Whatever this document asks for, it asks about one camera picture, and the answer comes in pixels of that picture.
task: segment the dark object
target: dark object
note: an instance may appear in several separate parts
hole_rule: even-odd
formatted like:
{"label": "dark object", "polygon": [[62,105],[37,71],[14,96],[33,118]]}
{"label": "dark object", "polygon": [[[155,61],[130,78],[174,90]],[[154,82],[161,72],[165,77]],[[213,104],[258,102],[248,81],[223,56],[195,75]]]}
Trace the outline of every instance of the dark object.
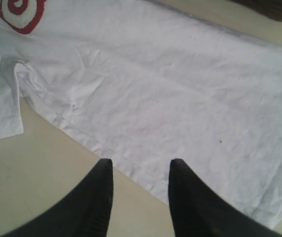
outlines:
{"label": "dark object", "polygon": [[255,11],[282,22],[282,0],[232,0]]}
{"label": "dark object", "polygon": [[181,159],[171,161],[168,192],[176,237],[282,237],[227,204]]}
{"label": "dark object", "polygon": [[112,197],[112,162],[101,159],[60,202],[3,237],[105,237]]}

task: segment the floor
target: floor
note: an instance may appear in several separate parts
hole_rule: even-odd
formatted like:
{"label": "floor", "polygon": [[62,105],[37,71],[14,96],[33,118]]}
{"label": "floor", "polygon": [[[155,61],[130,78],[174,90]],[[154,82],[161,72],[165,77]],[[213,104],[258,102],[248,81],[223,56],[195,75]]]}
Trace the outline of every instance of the floor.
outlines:
{"label": "floor", "polygon": [[[224,0],[159,0],[197,17],[282,45],[282,23]],[[22,99],[25,133],[0,139],[0,235],[33,219],[67,194],[97,157],[37,115]],[[173,237],[168,207],[114,172],[108,236]],[[282,221],[276,227],[282,233]]]}

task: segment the beige floor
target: beige floor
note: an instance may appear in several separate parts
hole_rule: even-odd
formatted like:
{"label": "beige floor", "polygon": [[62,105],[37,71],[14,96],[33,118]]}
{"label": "beige floor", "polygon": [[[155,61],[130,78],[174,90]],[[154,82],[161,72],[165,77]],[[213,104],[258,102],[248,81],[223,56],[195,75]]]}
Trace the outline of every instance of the beige floor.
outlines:
{"label": "beige floor", "polygon": [[[282,24],[223,0],[160,0],[199,17],[282,45]],[[24,100],[22,135],[0,139],[0,235],[68,193],[97,157],[37,115]],[[110,237],[174,236],[166,205],[118,171]],[[277,226],[282,233],[282,221]]]}

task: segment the red graphic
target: red graphic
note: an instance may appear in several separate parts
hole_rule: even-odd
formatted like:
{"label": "red graphic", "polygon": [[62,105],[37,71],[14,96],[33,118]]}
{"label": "red graphic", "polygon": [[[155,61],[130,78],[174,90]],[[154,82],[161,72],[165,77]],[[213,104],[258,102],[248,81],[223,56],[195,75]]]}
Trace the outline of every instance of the red graphic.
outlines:
{"label": "red graphic", "polygon": [[30,34],[44,12],[46,0],[0,0],[0,17],[18,33]]}

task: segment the red spiral print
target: red spiral print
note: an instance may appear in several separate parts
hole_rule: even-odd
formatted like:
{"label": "red spiral print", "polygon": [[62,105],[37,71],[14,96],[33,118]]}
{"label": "red spiral print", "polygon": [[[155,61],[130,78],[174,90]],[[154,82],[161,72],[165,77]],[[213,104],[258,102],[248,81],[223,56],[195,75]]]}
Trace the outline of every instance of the red spiral print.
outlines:
{"label": "red spiral print", "polygon": [[0,0],[0,17],[18,33],[30,34],[38,25],[46,0]]}

